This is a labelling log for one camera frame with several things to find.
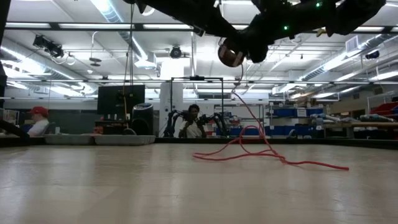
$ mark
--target red cap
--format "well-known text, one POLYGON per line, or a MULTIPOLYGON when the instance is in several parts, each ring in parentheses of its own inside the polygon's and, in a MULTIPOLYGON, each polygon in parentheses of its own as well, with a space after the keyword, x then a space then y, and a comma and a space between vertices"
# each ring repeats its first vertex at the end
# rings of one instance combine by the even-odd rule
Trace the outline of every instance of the red cap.
POLYGON ((45 109, 44 107, 42 107, 42 106, 35 106, 28 113, 30 113, 30 114, 41 114, 42 116, 48 116, 49 115, 49 111, 47 109, 45 109))

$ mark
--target computer monitor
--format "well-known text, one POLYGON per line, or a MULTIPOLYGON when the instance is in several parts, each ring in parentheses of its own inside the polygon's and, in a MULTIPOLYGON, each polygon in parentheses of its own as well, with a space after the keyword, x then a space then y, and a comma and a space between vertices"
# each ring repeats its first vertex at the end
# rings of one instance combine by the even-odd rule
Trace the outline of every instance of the computer monitor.
MULTIPOLYGON (((140 103, 145 103, 145 85, 124 87, 127 113, 140 103)), ((98 88, 98 114, 124 114, 123 86, 101 86, 98 88)))

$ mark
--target white ceiling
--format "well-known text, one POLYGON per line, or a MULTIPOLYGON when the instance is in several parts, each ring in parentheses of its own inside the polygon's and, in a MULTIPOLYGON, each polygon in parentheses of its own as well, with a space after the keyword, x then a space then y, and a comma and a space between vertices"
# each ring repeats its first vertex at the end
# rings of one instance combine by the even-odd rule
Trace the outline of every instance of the white ceiling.
MULTIPOLYGON (((124 21, 129 20, 130 7, 123 0, 110 0, 116 10, 123 17, 124 21)), ((224 17, 234 23, 250 23, 253 16, 258 13, 253 5, 231 5, 224 7, 224 17)), ((52 1, 18 1, 13 0, 9 11, 8 21, 31 21, 31 22, 106 22, 101 13, 94 7, 90 0, 52 0, 52 1)), ((398 21, 398 7, 382 8, 380 13, 367 22, 372 26, 395 26, 398 21)), ((166 23, 176 22, 171 17, 155 11, 150 16, 142 16, 138 10, 134 14, 134 22, 146 23, 166 23)), ((100 67, 90 66, 88 60, 91 56, 91 35, 92 32, 72 32, 72 31, 27 31, 27 30, 7 30, 5 38, 11 39, 28 49, 36 50, 32 45, 35 35, 45 35, 57 44, 62 44, 63 49, 71 52, 78 61, 76 64, 63 65, 67 69, 84 75, 87 78, 100 78, 102 75, 110 75, 111 78, 124 78, 126 66, 125 52, 127 43, 120 38, 116 32, 99 32, 95 35, 93 56, 103 60, 100 67), (87 70, 94 70, 89 75, 87 70)), ((173 45, 181 46, 184 52, 190 53, 192 46, 191 33, 189 32, 135 32, 134 36, 143 49, 155 52, 159 60, 165 60, 166 49, 173 45)), ((333 37, 321 36, 315 37, 315 34, 301 34, 295 41, 302 41, 302 45, 291 53, 291 56, 285 59, 272 72, 270 69, 279 60, 285 57, 294 47, 295 43, 288 39, 277 40, 270 46, 269 55, 265 62, 251 67, 247 72, 248 79, 258 79, 265 77, 269 79, 288 78, 286 71, 306 70, 321 60, 329 57, 331 54, 343 49, 345 42, 353 35, 333 37)), ((218 50, 217 37, 198 37, 197 38, 197 75, 213 77, 238 77, 241 74, 240 68, 228 68, 224 66, 216 55, 218 50)), ((190 73, 190 62, 188 58, 183 59, 186 62, 185 74, 190 73)), ((135 74, 141 79, 156 78, 155 71, 135 69, 135 74)))

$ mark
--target red object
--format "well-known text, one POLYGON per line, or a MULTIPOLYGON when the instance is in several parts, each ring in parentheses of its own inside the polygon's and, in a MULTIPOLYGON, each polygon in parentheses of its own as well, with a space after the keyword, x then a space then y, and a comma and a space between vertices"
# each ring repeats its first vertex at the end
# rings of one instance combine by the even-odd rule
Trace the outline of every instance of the red object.
POLYGON ((30 114, 41 114, 43 116, 48 116, 49 115, 49 111, 46 108, 42 107, 42 106, 35 106, 28 113, 30 113, 30 114))
POLYGON ((395 103, 384 103, 378 106, 375 110, 371 111, 371 114, 378 114, 381 116, 393 115, 393 110, 398 106, 398 102, 395 103))
POLYGON ((275 150, 273 150, 272 146, 269 144, 269 142, 268 142, 268 140, 266 138, 265 132, 263 131, 264 128, 261 128, 260 121, 253 115, 253 112, 250 110, 250 108, 247 106, 247 104, 242 100, 242 98, 240 96, 238 96, 236 93, 234 93, 234 94, 242 101, 242 103, 245 105, 245 107, 249 110, 251 116, 259 123, 260 128, 255 127, 255 126, 245 127, 241 131, 241 134, 239 135, 239 138, 230 141, 227 145, 225 145, 219 151, 211 152, 211 153, 195 152, 195 153, 193 153, 193 157, 195 157, 197 159, 203 159, 203 160, 206 160, 206 161, 228 161, 228 160, 231 160, 231 159, 238 159, 238 158, 242 158, 242 157, 246 157, 246 156, 271 156, 271 157, 278 158, 282 163, 288 164, 288 165, 314 164, 314 165, 318 165, 318 166, 330 167, 330 168, 333 168, 333 169, 349 170, 349 167, 334 166, 334 165, 325 164, 325 163, 322 163, 322 162, 313 162, 313 161, 290 162, 290 161, 286 160, 286 158, 284 156, 278 154, 275 150), (243 139, 243 134, 244 134, 245 130, 247 130, 247 128, 257 128, 259 130, 259 132, 260 132, 260 137, 263 138, 263 140, 268 145, 269 149, 266 149, 266 150, 261 151, 261 152, 249 152, 248 150, 246 150, 243 147, 243 140, 244 140, 243 139), (233 156, 233 157, 228 157, 228 158, 209 158, 208 157, 208 156, 212 156, 212 155, 215 155, 215 154, 221 152, 222 150, 226 149, 230 144, 235 143, 235 142, 239 142, 239 144, 241 145, 242 149, 246 152, 245 154, 238 155, 238 156, 233 156))

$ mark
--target white pillar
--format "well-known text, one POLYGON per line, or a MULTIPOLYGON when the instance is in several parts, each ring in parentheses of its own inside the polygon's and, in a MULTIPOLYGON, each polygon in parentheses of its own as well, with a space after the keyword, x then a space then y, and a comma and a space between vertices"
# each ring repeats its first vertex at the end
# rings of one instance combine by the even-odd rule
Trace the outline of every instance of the white pillar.
MULTIPOLYGON (((183 107, 183 83, 173 83, 173 108, 170 108, 170 83, 162 83, 160 85, 160 108, 159 108, 159 136, 163 137, 164 129, 167 125, 169 113, 172 110, 187 110, 183 107)), ((178 137, 178 132, 182 118, 179 118, 175 123, 174 136, 178 137)))

